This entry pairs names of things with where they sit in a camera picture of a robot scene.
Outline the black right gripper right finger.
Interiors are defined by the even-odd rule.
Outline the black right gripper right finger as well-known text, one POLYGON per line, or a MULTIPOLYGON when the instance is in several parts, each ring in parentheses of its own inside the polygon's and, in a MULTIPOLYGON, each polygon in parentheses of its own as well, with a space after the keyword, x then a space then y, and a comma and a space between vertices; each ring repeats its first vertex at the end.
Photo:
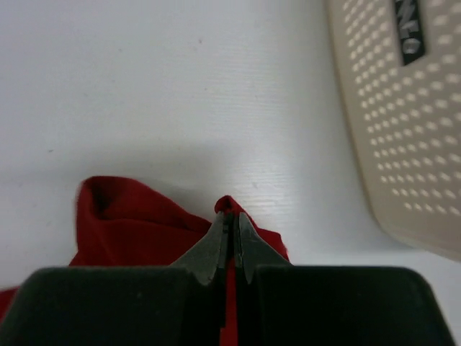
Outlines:
POLYGON ((261 266, 280 267, 290 263, 257 233, 246 213, 233 227, 236 271, 236 312, 239 345, 261 344, 261 303, 256 271, 261 266))

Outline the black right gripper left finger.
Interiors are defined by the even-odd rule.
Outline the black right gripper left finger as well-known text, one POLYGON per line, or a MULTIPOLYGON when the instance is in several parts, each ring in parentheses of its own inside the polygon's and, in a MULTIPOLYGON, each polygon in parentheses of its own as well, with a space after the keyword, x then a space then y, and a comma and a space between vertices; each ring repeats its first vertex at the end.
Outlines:
POLYGON ((172 267, 189 276, 182 341, 186 345, 219 345, 225 325, 226 276, 231 218, 216 214, 207 233, 172 267))

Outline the red t shirt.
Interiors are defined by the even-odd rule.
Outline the red t shirt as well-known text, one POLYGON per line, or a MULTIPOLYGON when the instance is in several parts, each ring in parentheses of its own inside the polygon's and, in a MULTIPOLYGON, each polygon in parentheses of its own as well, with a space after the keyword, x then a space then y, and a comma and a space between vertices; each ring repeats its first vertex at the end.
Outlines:
MULTIPOLYGON (((233 227, 246 212, 228 196, 217 201, 215 215, 219 212, 230 217, 225 325, 219 345, 239 345, 233 227)), ((281 236, 248 217, 262 239, 287 259, 281 236)), ((189 276, 171 265, 212 222, 134 179, 86 179, 76 203, 75 257, 68 267, 39 270, 20 287, 1 294, 1 343, 186 345, 182 323, 189 276)), ((290 341, 282 305, 269 294, 272 283, 269 273, 257 283, 260 345, 290 341)))

